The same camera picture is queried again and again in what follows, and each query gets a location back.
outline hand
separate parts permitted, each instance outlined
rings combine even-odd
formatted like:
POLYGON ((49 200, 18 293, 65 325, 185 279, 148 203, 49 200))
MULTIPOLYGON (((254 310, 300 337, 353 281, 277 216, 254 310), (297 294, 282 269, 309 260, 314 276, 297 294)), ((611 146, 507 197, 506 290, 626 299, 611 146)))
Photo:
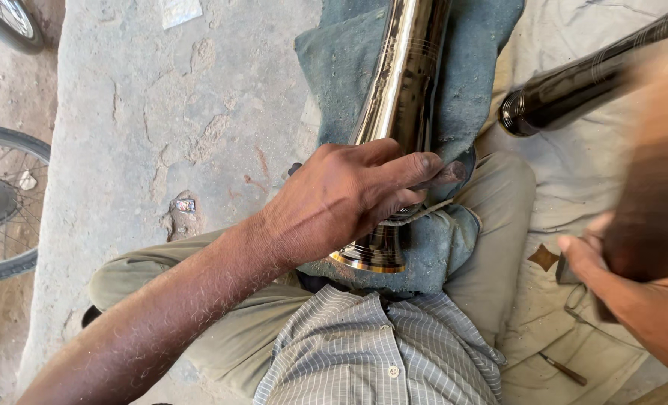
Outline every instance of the hand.
POLYGON ((668 367, 668 278, 642 284, 607 270, 601 256, 601 241, 613 218, 613 213, 597 218, 581 239, 561 236, 560 248, 579 279, 668 367))
POLYGON ((407 188, 443 167, 435 153, 402 157, 393 139, 323 145, 259 214, 274 241, 272 254, 286 267, 326 257, 403 207, 422 202, 426 192, 407 188))

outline paper scrap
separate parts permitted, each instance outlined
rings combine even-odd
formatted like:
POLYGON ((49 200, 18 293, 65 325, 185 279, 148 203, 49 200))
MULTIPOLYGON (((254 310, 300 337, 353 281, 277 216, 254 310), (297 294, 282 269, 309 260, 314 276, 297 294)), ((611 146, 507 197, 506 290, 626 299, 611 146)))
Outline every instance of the paper scrap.
POLYGON ((199 0, 160 0, 164 30, 203 15, 199 0))
POLYGON ((19 178, 19 188, 28 191, 36 187, 36 179, 33 178, 29 170, 24 171, 19 178))

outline cracked concrete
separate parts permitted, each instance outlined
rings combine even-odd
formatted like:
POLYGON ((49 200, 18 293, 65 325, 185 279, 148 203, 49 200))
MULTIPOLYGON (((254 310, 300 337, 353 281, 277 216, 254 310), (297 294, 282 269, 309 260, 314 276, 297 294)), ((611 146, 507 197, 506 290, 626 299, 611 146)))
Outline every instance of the cracked concrete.
MULTIPOLYGON (((321 2, 203 0, 202 8, 202 17, 162 30, 158 0, 67 3, 19 392, 75 334, 96 268, 179 231, 236 224, 263 207, 292 164, 308 95, 292 41, 316 25, 321 2), (205 221, 167 219, 184 192, 205 221)), ((182 363, 141 403, 228 395, 182 363)))

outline dirty rag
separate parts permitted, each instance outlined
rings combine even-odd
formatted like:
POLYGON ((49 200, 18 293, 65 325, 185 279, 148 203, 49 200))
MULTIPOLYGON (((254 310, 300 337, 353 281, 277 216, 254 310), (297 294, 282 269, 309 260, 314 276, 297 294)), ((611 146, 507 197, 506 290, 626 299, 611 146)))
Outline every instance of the dirty rag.
MULTIPOLYGON (((319 26, 296 38, 299 64, 321 110, 319 144, 348 142, 372 79, 389 4, 390 0, 324 0, 319 26)), ((521 0, 451 4, 432 149, 447 163, 462 161, 470 176, 476 163, 472 144, 489 115, 496 59, 523 7, 521 0)), ((427 203, 433 206, 451 198, 463 185, 432 189, 427 203)), ((402 273, 351 269, 344 275, 329 262, 311 263, 301 271, 360 287, 434 293, 472 253, 478 231, 467 210, 452 206, 411 224, 411 243, 404 247, 408 268, 402 273)))

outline small chisel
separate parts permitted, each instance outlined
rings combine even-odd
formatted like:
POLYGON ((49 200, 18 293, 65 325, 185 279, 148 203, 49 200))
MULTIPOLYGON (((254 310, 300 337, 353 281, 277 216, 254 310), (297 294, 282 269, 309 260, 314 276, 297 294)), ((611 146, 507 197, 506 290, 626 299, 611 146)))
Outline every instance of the small chisel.
POLYGON ((547 357, 544 353, 539 352, 539 355, 542 356, 547 363, 555 366, 557 370, 561 371, 562 373, 566 374, 569 378, 573 379, 576 381, 579 385, 581 386, 586 386, 587 385, 587 379, 582 377, 581 375, 573 372, 569 368, 565 367, 563 364, 555 362, 554 360, 550 359, 547 357))

